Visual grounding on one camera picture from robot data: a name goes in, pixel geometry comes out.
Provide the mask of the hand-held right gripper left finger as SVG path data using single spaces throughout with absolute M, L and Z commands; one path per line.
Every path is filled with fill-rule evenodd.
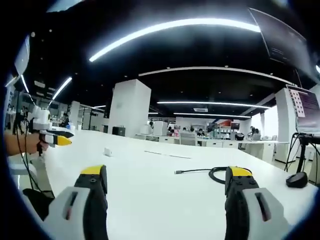
M 48 207 L 43 224 L 53 240 L 107 240 L 107 168 L 87 167 Z

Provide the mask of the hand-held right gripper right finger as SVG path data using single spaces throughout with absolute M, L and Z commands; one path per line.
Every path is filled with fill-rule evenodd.
M 226 240 L 283 240 L 293 228 L 280 201 L 246 168 L 226 168 L 225 196 Z

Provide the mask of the person's left hand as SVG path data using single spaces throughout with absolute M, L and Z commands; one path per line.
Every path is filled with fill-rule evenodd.
M 36 150 L 38 152 L 38 156 L 41 157 L 43 152 L 45 152 L 49 147 L 49 144 L 43 140 L 40 140 L 36 145 Z

